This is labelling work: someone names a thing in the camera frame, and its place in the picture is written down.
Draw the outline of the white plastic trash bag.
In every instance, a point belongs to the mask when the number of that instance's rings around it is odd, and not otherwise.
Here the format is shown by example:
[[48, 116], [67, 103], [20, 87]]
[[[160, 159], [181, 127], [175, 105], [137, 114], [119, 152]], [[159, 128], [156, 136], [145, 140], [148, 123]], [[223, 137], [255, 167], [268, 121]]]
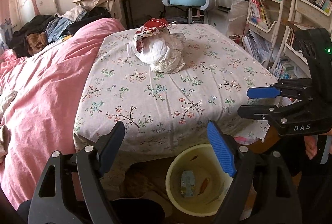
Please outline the white plastic trash bag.
[[148, 64], [153, 72], [171, 74], [186, 65], [182, 54], [185, 43], [186, 37], [182, 33], [161, 32], [146, 38], [135, 36], [127, 45], [127, 53]]

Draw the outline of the red printed snack bag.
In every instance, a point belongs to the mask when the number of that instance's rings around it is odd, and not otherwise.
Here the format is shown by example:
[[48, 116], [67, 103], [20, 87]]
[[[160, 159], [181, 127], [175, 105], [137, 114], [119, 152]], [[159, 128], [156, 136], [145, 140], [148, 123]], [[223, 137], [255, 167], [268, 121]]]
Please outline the red printed snack bag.
[[135, 37], [146, 38], [159, 34], [162, 29], [171, 25], [165, 18], [151, 18], [145, 22], [135, 33]]

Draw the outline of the yellow plastic trash bin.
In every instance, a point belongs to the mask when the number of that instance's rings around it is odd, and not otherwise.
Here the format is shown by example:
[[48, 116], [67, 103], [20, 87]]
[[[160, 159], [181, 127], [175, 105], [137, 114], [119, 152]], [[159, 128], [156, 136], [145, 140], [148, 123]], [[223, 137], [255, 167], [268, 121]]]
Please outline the yellow plastic trash bin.
[[[193, 171], [195, 176], [195, 196], [191, 198], [181, 195], [183, 171]], [[172, 204], [195, 217], [215, 215], [231, 183], [232, 178], [222, 170], [211, 144], [196, 145], [180, 153], [171, 163], [165, 179]]]

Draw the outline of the white bookshelf with books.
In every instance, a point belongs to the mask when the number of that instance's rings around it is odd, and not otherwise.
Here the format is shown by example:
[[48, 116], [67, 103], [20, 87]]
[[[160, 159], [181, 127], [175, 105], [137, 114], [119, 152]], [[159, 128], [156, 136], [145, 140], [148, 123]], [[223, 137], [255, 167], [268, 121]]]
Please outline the white bookshelf with books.
[[280, 79], [308, 78], [296, 30], [331, 32], [331, 0], [248, 0], [246, 51]]

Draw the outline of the blue paper scrap in bin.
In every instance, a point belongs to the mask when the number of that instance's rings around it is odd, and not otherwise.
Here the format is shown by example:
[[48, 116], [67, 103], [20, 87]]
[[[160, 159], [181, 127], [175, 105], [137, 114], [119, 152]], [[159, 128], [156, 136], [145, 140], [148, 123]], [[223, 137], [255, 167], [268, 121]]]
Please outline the blue paper scrap in bin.
[[183, 171], [181, 174], [181, 195], [184, 198], [195, 196], [195, 176], [193, 171]]

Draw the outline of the floral bed sheet mattress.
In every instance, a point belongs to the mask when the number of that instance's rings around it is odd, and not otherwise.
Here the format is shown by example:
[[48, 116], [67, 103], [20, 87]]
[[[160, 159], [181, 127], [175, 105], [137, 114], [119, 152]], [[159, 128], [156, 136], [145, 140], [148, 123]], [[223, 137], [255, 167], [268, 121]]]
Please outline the floral bed sheet mattress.
[[242, 144], [264, 140], [265, 121], [241, 119], [241, 105], [258, 104], [252, 87], [276, 82], [257, 60], [210, 25], [172, 25], [182, 37], [185, 66], [156, 73], [127, 54], [134, 30], [106, 37], [86, 80], [74, 123], [77, 150], [108, 134], [117, 121], [126, 130], [122, 150], [144, 155], [176, 154], [206, 140], [215, 121]]

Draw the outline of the pink duvet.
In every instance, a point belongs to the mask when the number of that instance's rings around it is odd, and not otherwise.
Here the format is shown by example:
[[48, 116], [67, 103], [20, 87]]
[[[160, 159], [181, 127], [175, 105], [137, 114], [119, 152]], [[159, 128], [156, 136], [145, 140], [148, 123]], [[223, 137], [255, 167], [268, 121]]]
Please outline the pink duvet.
[[117, 19], [102, 18], [32, 57], [1, 55], [1, 189], [14, 208], [32, 198], [54, 151], [75, 152], [87, 76], [104, 38], [123, 29]]

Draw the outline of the pile of clothes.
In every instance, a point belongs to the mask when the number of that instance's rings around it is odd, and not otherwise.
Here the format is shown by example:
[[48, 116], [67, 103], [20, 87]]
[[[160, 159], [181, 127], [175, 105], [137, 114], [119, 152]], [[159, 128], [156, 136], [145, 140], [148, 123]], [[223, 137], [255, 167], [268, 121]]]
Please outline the pile of clothes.
[[63, 15], [36, 15], [8, 42], [17, 57], [33, 56], [48, 44], [73, 36], [80, 28], [105, 17], [112, 17], [114, 0], [73, 0], [74, 7]]

